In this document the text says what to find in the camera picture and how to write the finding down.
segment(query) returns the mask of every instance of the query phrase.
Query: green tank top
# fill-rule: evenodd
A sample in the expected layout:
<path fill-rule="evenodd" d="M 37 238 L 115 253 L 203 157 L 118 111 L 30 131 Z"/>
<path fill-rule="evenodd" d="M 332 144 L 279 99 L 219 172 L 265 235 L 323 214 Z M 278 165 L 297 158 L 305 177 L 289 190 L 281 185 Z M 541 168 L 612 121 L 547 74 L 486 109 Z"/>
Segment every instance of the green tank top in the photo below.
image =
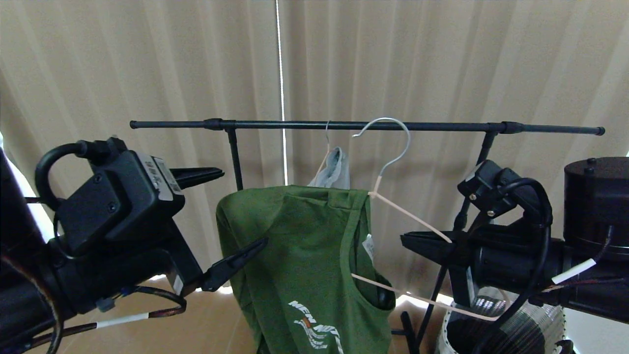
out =
<path fill-rule="evenodd" d="M 231 279 L 257 353 L 388 351 L 395 298 L 381 309 L 381 290 L 351 276 L 388 284 L 363 245 L 370 232 L 366 191 L 248 189 L 223 198 L 216 220 L 225 256 L 269 237 Z"/>

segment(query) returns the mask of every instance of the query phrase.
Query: white hanger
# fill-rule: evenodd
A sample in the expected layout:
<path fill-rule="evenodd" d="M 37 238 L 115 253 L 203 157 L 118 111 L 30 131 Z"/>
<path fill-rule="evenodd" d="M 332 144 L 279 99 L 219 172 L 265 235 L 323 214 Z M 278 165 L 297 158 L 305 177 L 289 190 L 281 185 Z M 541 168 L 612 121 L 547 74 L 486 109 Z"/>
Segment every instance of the white hanger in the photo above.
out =
<path fill-rule="evenodd" d="M 375 285 L 376 287 L 384 288 L 384 289 L 390 290 L 392 292 L 396 292 L 398 294 L 404 294 L 404 295 L 410 296 L 410 297 L 412 297 L 414 299 L 422 300 L 422 301 L 427 302 L 429 304 L 433 304 L 435 306 L 443 307 L 444 309 L 448 309 L 448 310 L 451 310 L 451 311 L 454 311 L 454 312 L 458 312 L 460 314 L 468 315 L 470 317 L 482 319 L 482 320 L 485 320 L 485 321 L 495 321 L 498 318 L 500 318 L 500 316 L 490 317 L 490 316 L 479 315 L 479 314 L 473 313 L 472 311 L 458 309 L 458 308 L 456 308 L 454 306 L 442 304 L 441 302 L 432 301 L 430 299 L 424 299 L 423 297 L 415 296 L 415 295 L 413 295 L 413 294 L 411 294 L 409 292 L 404 292 L 404 291 L 402 291 L 400 289 L 392 288 L 390 286 L 387 286 L 387 285 L 375 282 L 375 281 L 373 281 L 371 279 L 367 279 L 367 278 L 361 277 L 360 275 L 356 275 L 354 273 L 352 273 L 352 277 L 354 277 L 354 278 L 356 278 L 356 279 L 358 279 L 358 280 L 360 280 L 362 282 L 369 283 L 371 285 Z M 503 296 L 503 300 L 506 302 L 505 307 L 504 307 L 504 310 L 506 311 L 509 307 L 511 307 L 511 300 L 509 299 L 509 296 L 507 296 L 507 293 L 504 290 L 502 290 L 502 289 L 498 289 L 498 290 L 500 291 L 500 294 Z"/>
<path fill-rule="evenodd" d="M 325 140 L 328 142 L 328 150 L 326 151 L 325 156 L 323 156 L 323 161 L 321 162 L 321 165 L 319 165 L 319 169 L 317 169 L 316 173 L 314 174 L 315 178 L 319 175 L 319 172 L 321 172 L 321 170 L 323 169 L 323 165 L 325 164 L 325 161 L 328 159 L 328 155 L 330 154 L 330 137 L 328 136 L 329 124 L 330 124 L 330 121 L 328 121 L 328 123 L 326 123 L 325 125 Z"/>
<path fill-rule="evenodd" d="M 373 123 L 376 123 L 376 122 L 381 121 L 381 120 L 392 120 L 392 121 L 396 122 L 397 124 L 399 124 L 402 127 L 402 129 L 404 129 L 404 131 L 406 132 L 406 147 L 404 148 L 404 151 L 402 151 L 402 153 L 398 157 L 396 157 L 393 160 L 389 161 L 387 164 L 384 165 L 384 167 L 382 167 L 382 169 L 380 170 L 380 174 L 378 174 L 378 179 L 376 179 L 376 185 L 374 185 L 374 189 L 369 192 L 369 196 L 372 197 L 372 198 L 376 197 L 376 198 L 382 200 L 383 202 L 389 204 L 390 206 L 394 207 L 398 211 L 402 212 L 404 215 L 407 215 L 408 217 L 412 218 L 413 220 L 415 220 L 415 221 L 419 222 L 420 224 L 424 225 L 425 227 L 429 228 L 431 231 L 433 231 L 435 234 L 439 235 L 446 242 L 452 243 L 452 240 L 448 236 L 444 235 L 441 231 L 437 230 L 436 228 L 434 228 L 429 223 L 425 222 L 424 220 L 421 220 L 419 217 L 411 214 L 410 212 L 408 212 L 404 208 L 400 207 L 399 205 L 395 204 L 394 202 L 388 200 L 387 198 L 383 197 L 382 195 L 380 195 L 378 193 L 378 187 L 380 187 L 380 182 L 382 181 L 382 174 L 384 173 L 384 170 L 387 167 L 389 167 L 389 165 L 391 165 L 392 163 L 394 163 L 397 160 L 401 159 L 402 156 L 404 156 L 404 154 L 406 154 L 406 151 L 408 150 L 409 146 L 411 145 L 411 132 L 408 131 L 408 128 L 405 126 L 404 123 L 400 122 L 399 120 L 397 120 L 395 118 L 383 117 L 383 118 L 374 119 L 371 122 L 369 122 L 360 131 L 360 133 L 354 134 L 354 135 L 352 135 L 352 137 L 354 137 L 354 138 L 360 137 L 365 132 L 365 130 L 367 130 Z"/>

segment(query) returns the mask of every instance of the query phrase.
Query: clothing rack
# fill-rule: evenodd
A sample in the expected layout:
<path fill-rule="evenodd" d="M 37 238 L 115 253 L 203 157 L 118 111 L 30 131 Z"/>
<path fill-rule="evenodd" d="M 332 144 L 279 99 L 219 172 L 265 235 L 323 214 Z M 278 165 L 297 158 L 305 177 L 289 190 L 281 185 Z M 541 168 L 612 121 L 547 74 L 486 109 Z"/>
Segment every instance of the clothing rack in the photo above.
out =
<path fill-rule="evenodd" d="M 130 126 L 132 129 L 138 128 L 203 128 L 208 130 L 223 130 L 227 133 L 230 149 L 231 160 L 233 162 L 234 174 L 236 176 L 236 187 L 238 190 L 243 189 L 242 171 L 240 169 L 240 157 L 238 155 L 238 139 L 236 137 L 237 129 L 313 129 L 313 130 L 361 130 L 369 122 L 338 122 L 338 121 L 276 121 L 276 120 L 223 120 L 220 118 L 206 119 L 196 122 L 138 122 L 132 120 Z M 588 134 L 603 135 L 605 128 L 603 127 L 571 127 L 563 125 L 534 125 L 523 124 L 518 122 L 500 122 L 500 123 L 427 123 L 427 122 L 408 122 L 404 123 L 410 131 L 415 132 L 484 132 L 485 137 L 482 141 L 481 151 L 479 152 L 476 164 L 487 159 L 489 150 L 494 143 L 494 139 L 498 134 L 518 134 L 522 132 L 538 132 L 538 133 L 563 133 L 563 134 Z M 396 123 L 375 123 L 369 127 L 369 130 L 402 130 Z M 454 220 L 454 231 L 460 231 L 467 225 L 467 211 L 470 207 L 470 201 L 466 198 L 461 205 L 461 209 Z M 447 272 L 446 266 L 441 266 L 435 282 L 435 287 L 431 296 L 431 300 L 435 301 L 439 290 L 443 285 L 443 280 Z M 434 306 L 429 305 L 426 314 L 421 322 L 417 336 L 411 323 L 411 319 L 406 311 L 402 312 L 400 319 L 402 329 L 394 329 L 392 334 L 403 335 L 406 337 L 409 354 L 420 354 L 420 344 L 426 333 L 430 317 Z"/>

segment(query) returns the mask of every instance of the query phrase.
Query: tan floor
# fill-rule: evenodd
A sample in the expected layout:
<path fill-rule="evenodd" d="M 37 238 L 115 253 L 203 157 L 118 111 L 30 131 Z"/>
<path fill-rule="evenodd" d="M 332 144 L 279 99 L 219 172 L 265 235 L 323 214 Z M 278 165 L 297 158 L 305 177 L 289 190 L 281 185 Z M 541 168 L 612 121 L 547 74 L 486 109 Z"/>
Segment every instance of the tan floor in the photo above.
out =
<path fill-rule="evenodd" d="M 151 282 L 152 286 L 168 288 L 166 282 Z M 148 319 L 134 323 L 111 326 L 91 332 L 77 334 L 62 341 L 59 353 L 75 354 L 166 354 L 166 353 L 205 353 L 205 354 L 251 354 L 254 353 L 253 339 L 232 295 L 198 292 L 186 297 L 187 311 L 181 315 Z M 116 303 L 116 308 L 101 314 L 92 311 L 66 322 L 66 326 L 116 318 L 156 308 L 172 306 L 166 300 L 145 294 L 134 294 Z M 403 303 L 391 314 L 392 328 L 401 328 L 399 314 L 409 311 L 415 328 L 419 327 L 423 309 L 410 303 Z M 443 318 L 439 312 L 430 329 L 429 337 L 435 338 Z M 389 353 L 408 353 L 406 339 L 393 336 Z M 47 345 L 28 353 L 44 354 Z M 433 348 L 422 346 L 422 353 L 432 353 Z"/>

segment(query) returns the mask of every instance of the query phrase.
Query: gray cloth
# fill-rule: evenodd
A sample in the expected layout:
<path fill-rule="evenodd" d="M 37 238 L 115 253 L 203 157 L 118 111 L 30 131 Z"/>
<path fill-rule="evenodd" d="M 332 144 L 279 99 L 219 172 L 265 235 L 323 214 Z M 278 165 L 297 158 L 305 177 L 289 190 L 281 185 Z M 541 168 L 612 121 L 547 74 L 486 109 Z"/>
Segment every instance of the gray cloth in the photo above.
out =
<path fill-rule="evenodd" d="M 330 151 L 325 168 L 308 184 L 309 187 L 350 189 L 350 164 L 340 147 Z"/>

